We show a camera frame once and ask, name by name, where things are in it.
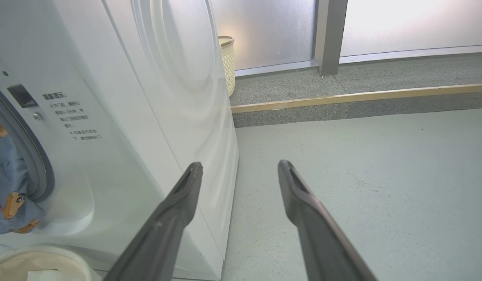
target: laundry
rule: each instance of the laundry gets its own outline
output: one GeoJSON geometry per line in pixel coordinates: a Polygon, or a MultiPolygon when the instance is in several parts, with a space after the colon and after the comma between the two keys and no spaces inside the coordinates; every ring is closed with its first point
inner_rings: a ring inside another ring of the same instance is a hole
{"type": "Polygon", "coordinates": [[[27,167],[11,136],[0,124],[0,234],[28,233],[43,211],[27,198],[27,167]]]}

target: laundry basket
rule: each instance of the laundry basket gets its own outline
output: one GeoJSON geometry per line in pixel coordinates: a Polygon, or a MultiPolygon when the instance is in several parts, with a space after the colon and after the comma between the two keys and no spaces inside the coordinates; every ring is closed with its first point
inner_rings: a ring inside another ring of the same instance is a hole
{"type": "Polygon", "coordinates": [[[0,256],[0,281],[26,281],[28,278],[102,280],[81,256],[58,247],[37,246],[16,249],[0,256]]]}
{"type": "Polygon", "coordinates": [[[236,69],[234,68],[234,38],[230,36],[219,36],[218,43],[221,46],[223,71],[227,80],[227,92],[229,96],[234,93],[234,83],[236,82],[236,69]]]}

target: woven trash bin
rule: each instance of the woven trash bin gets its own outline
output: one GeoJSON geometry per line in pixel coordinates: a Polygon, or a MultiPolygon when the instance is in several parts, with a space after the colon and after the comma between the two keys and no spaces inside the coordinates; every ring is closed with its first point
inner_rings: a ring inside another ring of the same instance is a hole
{"type": "Polygon", "coordinates": [[[234,67],[234,38],[230,36],[219,36],[218,43],[221,46],[223,71],[227,81],[227,92],[229,96],[234,93],[236,82],[236,68],[234,67]]]}

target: frosted glass panel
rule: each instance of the frosted glass panel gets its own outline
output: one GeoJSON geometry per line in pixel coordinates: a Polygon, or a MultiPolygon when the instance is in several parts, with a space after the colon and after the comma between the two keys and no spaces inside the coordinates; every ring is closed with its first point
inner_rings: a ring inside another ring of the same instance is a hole
{"type": "Polygon", "coordinates": [[[341,57],[482,45],[482,0],[348,0],[341,57]]]}
{"type": "Polygon", "coordinates": [[[211,0],[218,35],[234,37],[236,69],[312,59],[315,0],[211,0]]]}

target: screw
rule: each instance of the screw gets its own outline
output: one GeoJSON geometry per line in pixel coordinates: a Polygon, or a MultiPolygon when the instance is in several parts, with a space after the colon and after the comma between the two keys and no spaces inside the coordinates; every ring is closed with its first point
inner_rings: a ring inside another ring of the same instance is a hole
{"type": "Polygon", "coordinates": [[[43,119],[43,116],[41,116],[41,114],[39,114],[38,112],[33,113],[32,117],[34,118],[34,120],[38,120],[38,121],[43,119]]]}

